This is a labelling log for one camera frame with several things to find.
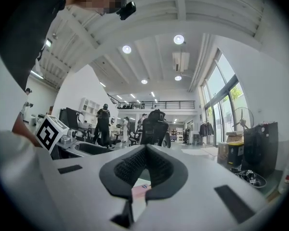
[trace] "white shelf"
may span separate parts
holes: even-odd
[[[79,111],[84,114],[84,121],[93,126],[97,124],[96,114],[100,109],[100,105],[90,99],[82,98]]]

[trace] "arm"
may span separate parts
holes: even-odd
[[[29,129],[25,126],[21,115],[18,115],[18,117],[15,121],[14,127],[12,129],[12,132],[15,134],[22,135],[22,136],[26,137],[34,144],[34,146],[41,147],[41,145],[39,144],[39,142],[35,138],[34,134],[31,133],[29,131]]]
[[[102,110],[102,109],[100,109],[100,110],[96,113],[96,117],[98,117],[98,116],[100,115],[101,110]]]

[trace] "white box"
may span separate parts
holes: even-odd
[[[41,146],[51,153],[56,143],[67,134],[68,130],[69,128],[55,116],[46,115],[35,137]]]

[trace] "cardboard box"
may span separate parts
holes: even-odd
[[[235,131],[235,132],[227,132],[226,135],[228,136],[226,142],[244,142],[243,131]]]

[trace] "black case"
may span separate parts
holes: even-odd
[[[275,170],[278,151],[277,122],[260,124],[244,131],[242,170],[268,177]]]

